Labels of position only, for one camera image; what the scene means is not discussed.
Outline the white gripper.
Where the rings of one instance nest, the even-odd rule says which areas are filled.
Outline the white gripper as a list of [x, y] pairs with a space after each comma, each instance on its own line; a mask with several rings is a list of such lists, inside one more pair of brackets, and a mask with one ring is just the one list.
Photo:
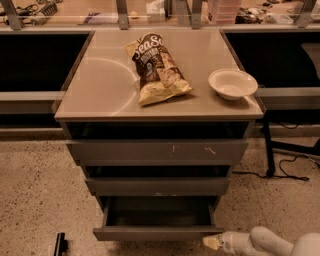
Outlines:
[[249, 233], [228, 231], [221, 235], [205, 236], [202, 241], [208, 248], [219, 250], [222, 247], [225, 253], [231, 255], [251, 256], [253, 252]]

